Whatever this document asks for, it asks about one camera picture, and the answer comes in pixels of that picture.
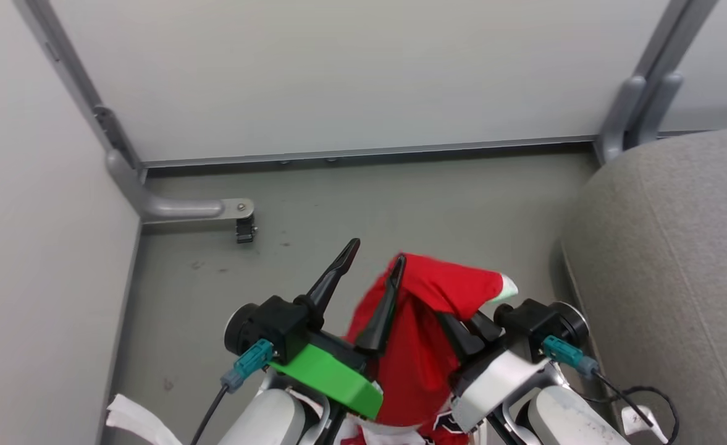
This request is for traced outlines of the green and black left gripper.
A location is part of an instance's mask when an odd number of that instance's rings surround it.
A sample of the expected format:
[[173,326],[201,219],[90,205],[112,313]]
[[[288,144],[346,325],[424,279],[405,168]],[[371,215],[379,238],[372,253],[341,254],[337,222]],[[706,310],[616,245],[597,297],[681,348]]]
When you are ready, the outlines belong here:
[[[308,293],[293,299],[294,304],[306,307],[308,329],[322,329],[327,305],[341,278],[351,268],[360,245],[360,239],[351,239]],[[406,257],[400,254],[385,277],[385,291],[357,336],[355,347],[324,331],[309,332],[309,343],[292,361],[284,365],[273,358],[268,365],[347,411],[375,419],[384,397],[369,379],[367,367],[371,363],[370,355],[384,355],[387,349],[405,269]]]

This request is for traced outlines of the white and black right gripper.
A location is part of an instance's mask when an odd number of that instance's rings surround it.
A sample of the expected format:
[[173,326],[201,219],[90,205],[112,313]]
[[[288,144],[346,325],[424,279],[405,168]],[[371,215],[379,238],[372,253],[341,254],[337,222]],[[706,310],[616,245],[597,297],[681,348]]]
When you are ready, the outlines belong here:
[[[437,312],[436,318],[460,365],[503,333],[482,310],[467,321],[467,327],[451,313]],[[533,363],[509,350],[479,358],[452,375],[454,422],[470,433],[483,420],[493,418],[493,428],[501,433],[521,433],[524,428],[516,424],[510,408],[546,382],[553,382],[553,365],[547,358]]]

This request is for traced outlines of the red garment with white trim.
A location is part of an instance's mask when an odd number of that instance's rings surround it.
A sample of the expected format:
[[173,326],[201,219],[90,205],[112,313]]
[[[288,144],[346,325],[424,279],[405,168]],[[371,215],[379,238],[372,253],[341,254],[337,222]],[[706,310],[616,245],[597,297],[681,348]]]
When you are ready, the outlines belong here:
[[498,271],[413,253],[405,259],[385,355],[374,364],[382,406],[371,422],[348,416],[333,445],[471,445],[450,414],[448,379],[460,362],[436,314],[468,320],[518,288]]

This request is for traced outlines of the grey fabric sofa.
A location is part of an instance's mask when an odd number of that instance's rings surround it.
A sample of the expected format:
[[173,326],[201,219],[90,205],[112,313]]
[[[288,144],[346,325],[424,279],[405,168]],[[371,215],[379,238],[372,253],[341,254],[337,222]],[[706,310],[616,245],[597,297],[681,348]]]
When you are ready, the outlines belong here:
[[667,394],[677,445],[727,445],[727,130],[604,164],[561,250],[606,377]]

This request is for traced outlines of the grey metal partition foot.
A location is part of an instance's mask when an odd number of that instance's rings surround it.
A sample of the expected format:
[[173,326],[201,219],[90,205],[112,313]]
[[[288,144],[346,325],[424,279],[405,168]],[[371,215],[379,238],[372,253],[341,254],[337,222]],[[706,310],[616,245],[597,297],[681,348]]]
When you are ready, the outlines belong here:
[[250,199],[174,199],[144,185],[145,167],[119,118],[104,104],[50,0],[11,0],[104,150],[104,168],[145,224],[233,220],[255,226]]

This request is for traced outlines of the white cloth strip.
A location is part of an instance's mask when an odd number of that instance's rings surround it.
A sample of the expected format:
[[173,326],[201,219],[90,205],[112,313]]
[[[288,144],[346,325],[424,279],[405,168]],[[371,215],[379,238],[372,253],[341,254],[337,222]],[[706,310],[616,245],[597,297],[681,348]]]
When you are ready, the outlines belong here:
[[116,394],[106,410],[106,427],[133,433],[150,445],[183,445],[153,412],[123,394]]

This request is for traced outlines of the grey partition base rail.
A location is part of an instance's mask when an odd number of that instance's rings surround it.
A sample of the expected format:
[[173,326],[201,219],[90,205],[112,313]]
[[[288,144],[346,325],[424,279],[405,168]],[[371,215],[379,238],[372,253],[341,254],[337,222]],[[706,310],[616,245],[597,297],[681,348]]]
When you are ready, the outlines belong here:
[[439,145],[415,145],[357,150],[321,150],[295,154],[245,155],[194,159],[173,159],[165,161],[143,161],[146,169],[193,168],[203,166],[236,166],[237,164],[292,163],[292,161],[313,161],[317,159],[360,158],[389,155],[413,155],[429,153],[453,153],[465,150],[494,150],[501,148],[527,149],[540,146],[556,146],[575,143],[593,143],[597,135],[571,137],[547,137],[508,139],[479,143],[446,143]]

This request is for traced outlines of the grey metal partition post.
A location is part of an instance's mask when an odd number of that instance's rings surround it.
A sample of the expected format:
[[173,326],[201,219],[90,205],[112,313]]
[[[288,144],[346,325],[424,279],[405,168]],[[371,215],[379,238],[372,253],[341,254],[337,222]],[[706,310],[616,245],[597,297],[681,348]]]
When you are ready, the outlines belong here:
[[600,164],[657,140],[683,85],[678,67],[719,0],[668,0],[637,66],[618,90],[593,142]]

